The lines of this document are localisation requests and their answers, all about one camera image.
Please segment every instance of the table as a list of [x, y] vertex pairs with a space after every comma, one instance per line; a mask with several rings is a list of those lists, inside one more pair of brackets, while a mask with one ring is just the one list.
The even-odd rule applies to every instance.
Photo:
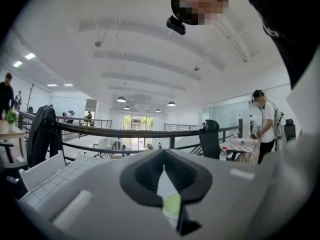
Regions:
[[77, 178], [86, 170], [110, 161], [112, 160], [82, 155], [26, 193], [21, 198], [21, 201], [26, 202], [28, 205], [38, 210], [52, 193], [58, 191], [61, 187], [70, 184], [70, 181]]
[[[8, 141], [12, 139], [19, 139], [19, 145], [20, 145], [20, 152], [21, 155], [23, 156], [24, 152], [22, 149], [22, 141], [21, 139], [24, 138], [25, 132], [23, 130], [20, 130], [18, 127], [15, 125], [12, 126], [12, 131], [9, 131], [9, 125], [7, 121], [0, 121], [0, 141]], [[13, 158], [11, 156], [8, 156], [9, 162], [12, 164]]]
[[240, 153], [240, 155], [237, 158], [239, 158], [241, 155], [245, 153], [252, 154], [257, 143], [258, 141], [254, 139], [232, 138], [229, 141], [219, 144], [219, 146], [220, 148], [227, 147], [227, 152], [233, 153], [231, 159], [236, 160], [237, 153]]

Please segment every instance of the white t-shirt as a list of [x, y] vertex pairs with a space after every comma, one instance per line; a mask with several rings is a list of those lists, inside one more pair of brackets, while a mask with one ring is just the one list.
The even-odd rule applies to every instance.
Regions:
[[274, 133], [274, 124], [275, 124], [275, 108], [270, 102], [266, 102], [264, 104], [264, 108], [262, 109], [262, 128], [267, 124], [267, 120], [272, 120], [272, 126], [260, 137], [261, 142], [269, 143], [275, 139]]

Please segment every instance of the plastic bottle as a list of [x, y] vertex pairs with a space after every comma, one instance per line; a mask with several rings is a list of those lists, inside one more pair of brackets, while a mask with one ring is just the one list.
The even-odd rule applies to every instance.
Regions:
[[6, 120], [6, 110], [5, 110], [5, 109], [2, 111], [1, 119], [2, 119], [3, 121]]
[[227, 147], [225, 147], [225, 146], [222, 147], [219, 159], [221, 161], [226, 161], [227, 160]]

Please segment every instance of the green object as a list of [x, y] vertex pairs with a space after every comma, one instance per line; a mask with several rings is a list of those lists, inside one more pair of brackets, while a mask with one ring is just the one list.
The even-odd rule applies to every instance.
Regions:
[[17, 119], [17, 114], [12, 109], [10, 109], [7, 114], [5, 114], [5, 120], [8, 122], [8, 124], [13, 124], [15, 121], [17, 121]]
[[181, 207], [181, 196], [178, 193], [174, 193], [168, 196], [163, 203], [162, 211], [164, 215], [172, 219], [179, 219]]

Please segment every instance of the checkered tablecloth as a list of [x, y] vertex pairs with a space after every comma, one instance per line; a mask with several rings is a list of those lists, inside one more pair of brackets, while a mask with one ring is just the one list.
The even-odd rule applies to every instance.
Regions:
[[78, 177], [89, 168], [110, 161], [110, 159], [83, 155], [71, 162], [68, 166], [57, 171], [54, 175], [47, 178], [38, 186], [34, 187], [21, 198], [21, 201], [26, 202], [28, 205], [38, 210], [40, 209], [41, 205], [43, 205], [44, 201], [59, 188], [69, 184], [70, 181]]
[[257, 143], [254, 139], [232, 138], [229, 141], [221, 143], [220, 148], [227, 147], [227, 149], [239, 153], [252, 153]]

